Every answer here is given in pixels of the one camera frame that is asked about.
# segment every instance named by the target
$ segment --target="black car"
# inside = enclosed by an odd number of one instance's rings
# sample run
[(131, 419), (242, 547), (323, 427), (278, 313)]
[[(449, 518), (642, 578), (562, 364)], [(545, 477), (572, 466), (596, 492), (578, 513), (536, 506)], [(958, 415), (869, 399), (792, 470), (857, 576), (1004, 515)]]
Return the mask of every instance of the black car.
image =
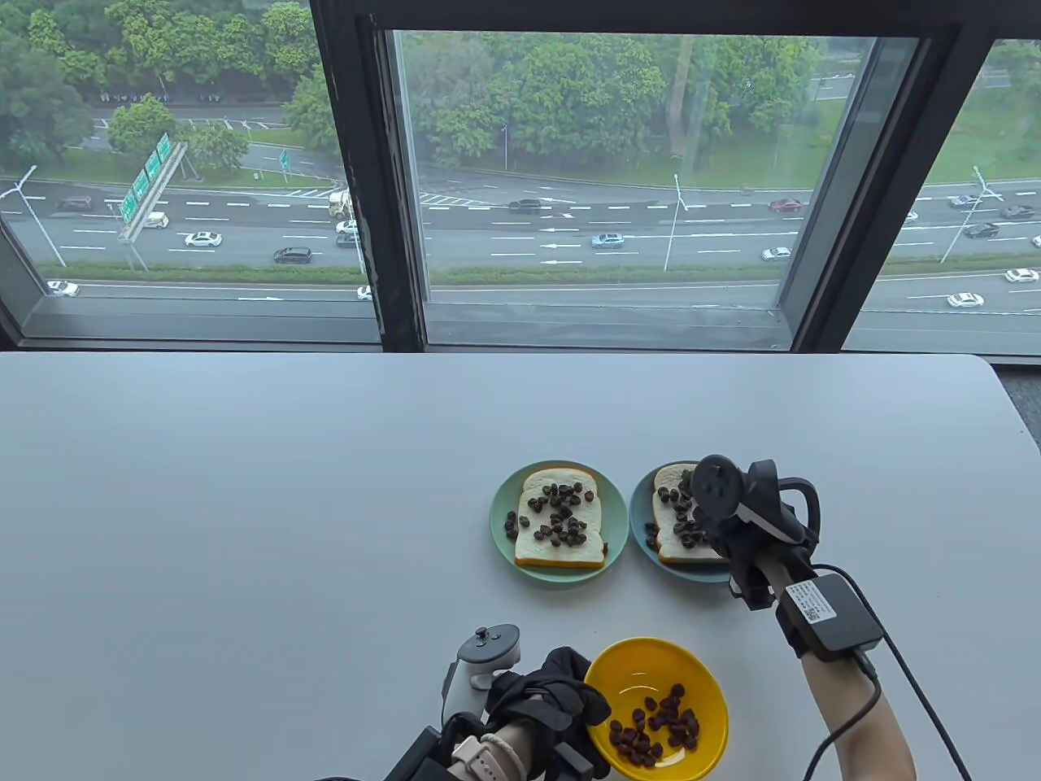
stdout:
[(969, 238), (990, 238), (997, 235), (997, 226), (994, 223), (975, 223), (966, 225), (962, 233)]
[(507, 208), (516, 215), (530, 215), (542, 209), (542, 202), (537, 198), (522, 198), (519, 201), (510, 201)]
[(58, 211), (90, 211), (94, 208), (91, 196), (75, 196), (58, 201)]
[(1024, 206), (1019, 203), (1015, 206), (1006, 206), (1001, 209), (1001, 217), (1006, 220), (1026, 220), (1037, 213), (1033, 206)]
[(275, 252), (276, 263), (309, 263), (311, 261), (310, 247), (283, 247)]

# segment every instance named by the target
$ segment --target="bread slice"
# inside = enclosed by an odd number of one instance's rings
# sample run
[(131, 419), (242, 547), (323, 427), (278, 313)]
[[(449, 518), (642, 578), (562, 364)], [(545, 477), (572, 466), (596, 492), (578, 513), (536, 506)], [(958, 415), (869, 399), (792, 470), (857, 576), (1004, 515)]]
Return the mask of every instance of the bread slice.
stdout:
[[(654, 476), (654, 495), (651, 504), (654, 507), (654, 521), (658, 525), (658, 558), (666, 564), (689, 564), (693, 562), (722, 561), (718, 553), (707, 543), (697, 543), (693, 548), (684, 548), (680, 535), (672, 531), (677, 523), (676, 508), (658, 498), (658, 488), (664, 486), (671, 490), (680, 485), (684, 471), (693, 471), (697, 462), (671, 463), (662, 467)], [(693, 517), (693, 507), (687, 511), (689, 521)]]
[[(573, 517), (586, 525), (586, 528), (582, 530), (582, 533), (586, 535), (586, 541), (582, 545), (569, 547), (564, 543), (559, 548), (555, 548), (549, 538), (535, 539), (535, 532), (538, 531), (539, 526), (549, 526), (551, 524), (550, 514), (556, 510), (547, 504), (541, 512), (535, 512), (532, 507), (528, 506), (528, 500), (533, 497), (544, 499), (542, 486), (553, 483), (558, 485), (582, 483), (583, 494), (587, 490), (593, 493), (591, 502), (585, 501), (583, 497), (580, 504), (567, 505), (574, 513)], [(531, 525), (528, 528), (517, 525), (513, 560), (518, 565), (570, 566), (594, 570), (603, 566), (607, 560), (604, 553), (604, 538), (601, 536), (600, 489), (592, 475), (567, 467), (535, 472), (524, 481), (520, 501), (517, 504), (517, 517), (520, 515), (527, 515)]]

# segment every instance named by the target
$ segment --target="black cable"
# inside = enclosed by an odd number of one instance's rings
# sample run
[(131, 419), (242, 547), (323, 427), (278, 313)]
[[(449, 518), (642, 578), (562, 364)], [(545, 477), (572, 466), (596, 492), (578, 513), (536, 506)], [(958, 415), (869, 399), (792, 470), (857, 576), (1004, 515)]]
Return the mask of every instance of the black cable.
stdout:
[(874, 622), (879, 625), (882, 630), (882, 639), (886, 641), (889, 646), (889, 650), (893, 654), (893, 658), (896, 659), (896, 663), (900, 665), (900, 670), (904, 671), (904, 676), (908, 679), (908, 683), (911, 684), (911, 688), (914, 689), (915, 695), (918, 696), (918, 702), (921, 703), (921, 707), (924, 708), (925, 713), (929, 714), (930, 720), (933, 722), (933, 726), (936, 728), (937, 733), (940, 735), (940, 739), (943, 740), (943, 745), (947, 747), (947, 753), (950, 754), (950, 760), (955, 763), (958, 769), (958, 773), (964, 779), (964, 781), (972, 781), (972, 776), (969, 775), (968, 769), (965, 766), (965, 762), (962, 761), (961, 754), (958, 753), (958, 749), (955, 748), (955, 741), (950, 739), (950, 735), (947, 734), (947, 729), (943, 726), (943, 722), (940, 721), (940, 716), (937, 715), (936, 710), (933, 708), (933, 704), (925, 697), (925, 692), (921, 690), (921, 686), (918, 685), (918, 681), (915, 680), (914, 675), (911, 673), (910, 667), (906, 661), (904, 661), (904, 655), (900, 654), (899, 649), (896, 648), (896, 644), (893, 643), (893, 638), (889, 636), (889, 632), (886, 631), (886, 627), (883, 625), (882, 620), (879, 619), (879, 614), (874, 612), (874, 608), (871, 607), (871, 603), (867, 601), (867, 597), (857, 585), (857, 581), (853, 579), (853, 576), (843, 570), (841, 566), (835, 566), (834, 564), (813, 564), (814, 570), (828, 570), (829, 572), (837, 573), (842, 576), (849, 587), (853, 588), (857, 598), (864, 604), (867, 611), (874, 619)]
[(863, 651), (857, 651), (857, 664), (864, 672), (870, 680), (871, 684), (874, 686), (874, 690), (871, 692), (871, 697), (864, 704), (864, 707), (854, 713), (845, 724), (835, 730), (832, 734), (824, 738), (823, 742), (817, 747), (817, 750), (813, 753), (813, 758), (810, 760), (809, 766), (806, 769), (806, 775), (803, 776), (803, 781), (810, 781), (813, 777), (813, 772), (817, 770), (817, 764), (820, 762), (820, 758), (824, 756), (824, 752), (828, 751), (829, 747), (836, 740), (838, 740), (842, 735), (852, 730), (857, 724), (866, 716), (871, 708), (873, 708), (880, 699), (882, 699), (882, 684), (879, 683), (879, 676), (874, 673), (874, 667), (871, 662), (867, 660), (867, 656), (864, 655)]

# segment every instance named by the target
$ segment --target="watch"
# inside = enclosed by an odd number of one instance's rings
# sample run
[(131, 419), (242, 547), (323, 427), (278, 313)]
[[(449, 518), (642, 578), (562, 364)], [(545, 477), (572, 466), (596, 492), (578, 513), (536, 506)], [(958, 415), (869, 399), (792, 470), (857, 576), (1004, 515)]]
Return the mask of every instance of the watch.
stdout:
[(502, 765), (491, 754), (491, 747), (471, 735), (452, 752), (452, 758), (463, 763), (478, 781), (509, 781)]

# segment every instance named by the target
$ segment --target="window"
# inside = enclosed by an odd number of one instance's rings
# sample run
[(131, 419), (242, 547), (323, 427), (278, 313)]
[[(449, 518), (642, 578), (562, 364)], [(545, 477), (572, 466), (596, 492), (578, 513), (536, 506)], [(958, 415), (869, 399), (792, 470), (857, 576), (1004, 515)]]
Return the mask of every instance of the window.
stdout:
[(306, 3), (8, 3), (0, 49), (26, 336), (379, 339)]
[(788, 349), (782, 286), (873, 40), (391, 44), (431, 343)]
[(846, 339), (1041, 355), (1041, 45), (998, 41)]

